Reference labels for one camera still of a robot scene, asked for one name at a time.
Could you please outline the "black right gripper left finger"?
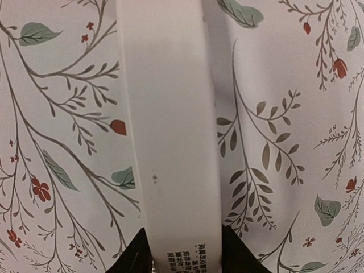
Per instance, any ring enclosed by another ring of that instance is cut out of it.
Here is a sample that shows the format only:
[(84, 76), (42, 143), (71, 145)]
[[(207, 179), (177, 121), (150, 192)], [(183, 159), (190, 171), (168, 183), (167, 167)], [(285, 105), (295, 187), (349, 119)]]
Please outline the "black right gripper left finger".
[(109, 268), (109, 273), (151, 273), (152, 264), (153, 258), (143, 227)]

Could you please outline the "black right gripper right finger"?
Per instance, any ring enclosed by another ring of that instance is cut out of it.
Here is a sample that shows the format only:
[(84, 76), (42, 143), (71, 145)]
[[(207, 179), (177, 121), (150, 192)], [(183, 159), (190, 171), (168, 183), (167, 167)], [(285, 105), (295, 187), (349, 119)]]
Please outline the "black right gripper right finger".
[(222, 227), (223, 273), (269, 273), (230, 226)]

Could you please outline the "white battery cover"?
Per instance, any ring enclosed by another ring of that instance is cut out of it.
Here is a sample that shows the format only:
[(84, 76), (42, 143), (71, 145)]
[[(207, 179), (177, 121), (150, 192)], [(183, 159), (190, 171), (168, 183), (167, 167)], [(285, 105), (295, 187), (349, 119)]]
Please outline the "white battery cover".
[(200, 1), (117, 1), (144, 228), (157, 272), (221, 272), (214, 92)]

